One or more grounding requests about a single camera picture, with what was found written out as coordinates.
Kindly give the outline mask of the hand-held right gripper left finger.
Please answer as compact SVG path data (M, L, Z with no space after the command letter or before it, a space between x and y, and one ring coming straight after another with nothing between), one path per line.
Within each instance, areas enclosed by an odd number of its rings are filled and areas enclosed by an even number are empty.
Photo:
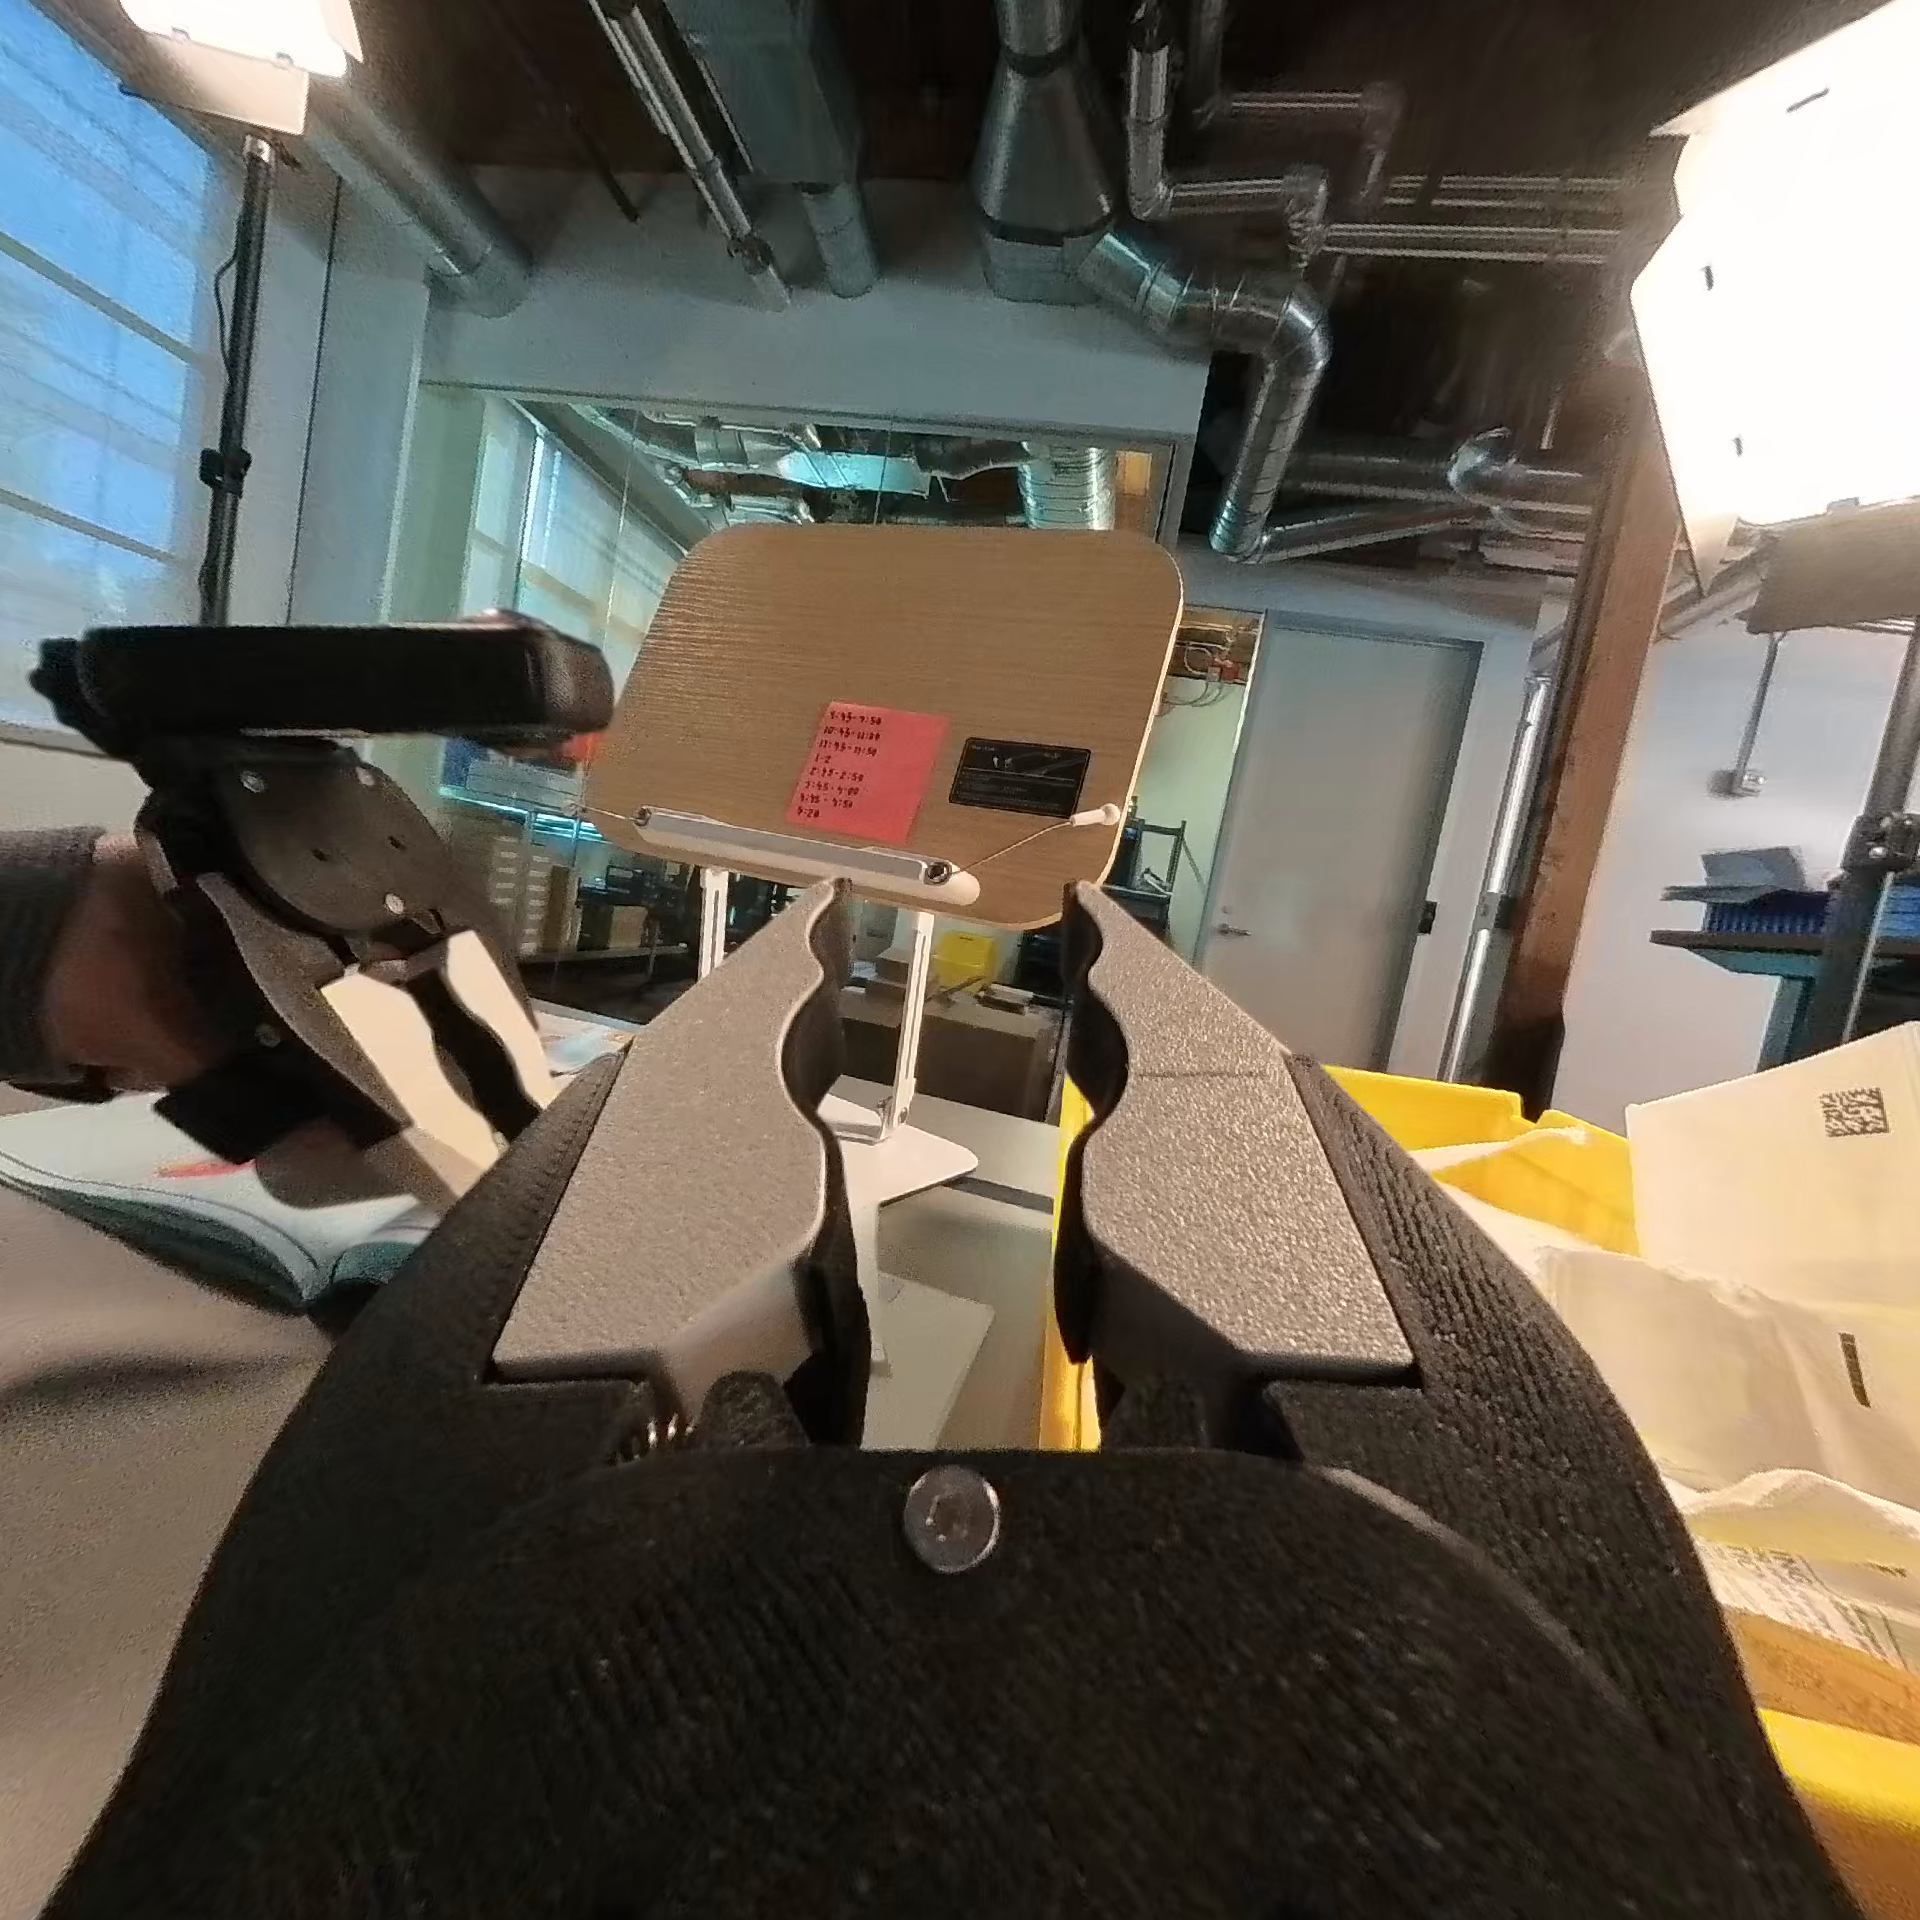
M844 1071L849 885L823 881L627 1047L495 1349L513 1383L632 1379L691 1429L776 1379L865 1438L874 1328L823 1106Z

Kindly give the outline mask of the person's left hand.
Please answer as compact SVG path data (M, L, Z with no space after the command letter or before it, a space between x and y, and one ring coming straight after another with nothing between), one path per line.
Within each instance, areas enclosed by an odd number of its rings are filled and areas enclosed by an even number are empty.
M233 1057L191 973L186 930L128 837L90 855L39 989L39 1037L57 1088L182 1088Z

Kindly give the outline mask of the yellow plastic bin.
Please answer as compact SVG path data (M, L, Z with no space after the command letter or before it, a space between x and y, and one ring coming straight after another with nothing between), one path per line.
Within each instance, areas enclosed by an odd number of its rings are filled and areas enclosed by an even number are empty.
M1745 1669L1668 1496L1692 1489L1665 1477L1559 1313L1410 1157L1576 1121L1527 1121L1511 1093L1297 1062L1422 1381L1279 1385L1260 1440L1409 1499L1515 1581L1620 1693L1704 1731ZM1915 1917L1915 1745L1755 1712L1860 1911Z

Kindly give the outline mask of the brown cardboard box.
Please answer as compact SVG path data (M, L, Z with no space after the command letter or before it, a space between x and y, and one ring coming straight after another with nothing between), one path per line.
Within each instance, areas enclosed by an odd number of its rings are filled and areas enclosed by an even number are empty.
M889 1088L906 1002L846 989L840 1016L844 1075ZM1049 1008L1008 1014L974 1000L930 1002L919 1030L916 1096L1043 1121L1049 1114L1058 1038L1060 1018Z

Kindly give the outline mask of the grey conduit pipe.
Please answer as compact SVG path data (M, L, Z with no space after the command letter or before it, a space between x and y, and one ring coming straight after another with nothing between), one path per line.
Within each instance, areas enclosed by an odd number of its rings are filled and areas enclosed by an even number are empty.
M1492 1032L1498 1019L1498 997L1504 982L1507 955L1511 949L1511 922L1518 913L1518 872L1527 843L1529 798L1537 783L1540 760L1545 753L1547 718L1552 710L1552 681L1547 674L1527 678L1527 705L1523 712L1523 730L1515 738L1514 765L1510 768L1507 791L1503 795L1503 811L1496 843L1491 846L1492 879L1489 888L1489 925L1482 944L1480 992L1473 1023L1471 1080L1480 1085L1486 1075L1491 1057Z

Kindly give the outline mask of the white paper bag black mark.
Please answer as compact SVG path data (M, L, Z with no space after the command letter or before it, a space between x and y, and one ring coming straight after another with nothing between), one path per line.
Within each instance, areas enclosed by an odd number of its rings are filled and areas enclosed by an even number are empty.
M1915 1507L1915 1311L1783 1304L1599 1251L1550 1251L1537 1286L1665 1477L1718 1493L1804 1473Z

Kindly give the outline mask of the black light stand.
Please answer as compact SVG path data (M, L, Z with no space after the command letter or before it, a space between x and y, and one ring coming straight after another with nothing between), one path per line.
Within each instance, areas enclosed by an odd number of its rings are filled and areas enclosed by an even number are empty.
M219 429L216 443L203 449L200 457L200 481L209 491L209 531L200 567L200 625L210 630L230 622L238 522L252 470L250 406L258 291L278 176L275 137L266 131L250 131L243 161L243 197L233 222L231 251L214 282L224 376Z

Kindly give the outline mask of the black label sticker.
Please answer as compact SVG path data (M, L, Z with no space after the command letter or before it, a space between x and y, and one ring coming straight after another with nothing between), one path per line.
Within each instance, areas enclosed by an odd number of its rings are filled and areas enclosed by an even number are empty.
M948 805L1060 824L1081 809L1090 765L1094 751L1087 747L967 737L953 768Z

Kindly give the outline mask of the white paper bag square code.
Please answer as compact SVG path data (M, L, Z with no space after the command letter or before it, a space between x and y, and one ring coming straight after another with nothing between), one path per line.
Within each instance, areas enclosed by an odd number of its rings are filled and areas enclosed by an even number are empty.
M1641 1256L1791 1306L1919 1306L1919 1027L1625 1112Z

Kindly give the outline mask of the window with white blind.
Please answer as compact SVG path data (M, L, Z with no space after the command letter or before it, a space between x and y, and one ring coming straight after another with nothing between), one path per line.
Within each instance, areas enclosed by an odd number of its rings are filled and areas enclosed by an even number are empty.
M231 175L34 6L3 6L3 718L44 640L200 607Z

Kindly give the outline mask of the wooden column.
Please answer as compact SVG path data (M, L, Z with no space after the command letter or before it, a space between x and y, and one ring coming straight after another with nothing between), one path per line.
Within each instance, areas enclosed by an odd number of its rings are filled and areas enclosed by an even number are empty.
M1610 443L1552 670L1543 760L1527 795L1520 890L1486 1046L1486 1081L1520 1096L1532 1118L1552 1105L1577 941L1681 527L1654 400L1639 391Z

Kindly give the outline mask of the brown printed paper bag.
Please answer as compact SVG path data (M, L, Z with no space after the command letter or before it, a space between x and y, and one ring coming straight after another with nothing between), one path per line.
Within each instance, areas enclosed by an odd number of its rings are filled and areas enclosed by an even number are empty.
M1755 1701L1919 1745L1919 1599L1908 1568L1699 1544Z

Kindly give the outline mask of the small softbox light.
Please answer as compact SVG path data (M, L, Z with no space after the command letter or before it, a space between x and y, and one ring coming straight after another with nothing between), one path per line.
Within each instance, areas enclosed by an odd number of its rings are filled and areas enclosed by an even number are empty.
M122 3L142 40L135 93L262 135L299 137L314 85L363 63L350 3Z

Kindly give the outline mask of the large softbox light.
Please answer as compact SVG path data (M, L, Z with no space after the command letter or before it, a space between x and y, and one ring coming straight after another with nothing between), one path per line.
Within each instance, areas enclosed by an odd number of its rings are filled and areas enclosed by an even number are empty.
M1919 486L1919 6L1673 118L1630 312L1696 585L1737 535Z

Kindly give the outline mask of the large silver ventilation duct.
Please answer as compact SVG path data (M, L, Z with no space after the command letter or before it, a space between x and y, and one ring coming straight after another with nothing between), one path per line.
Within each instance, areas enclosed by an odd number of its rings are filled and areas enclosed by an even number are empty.
M1255 561L1328 371L1328 313L1298 274L1235 274L1123 217L1120 128L1081 6L998 3L994 16L1000 56L971 166L988 283L1012 302L1105 304L1164 346L1251 361L1210 545Z

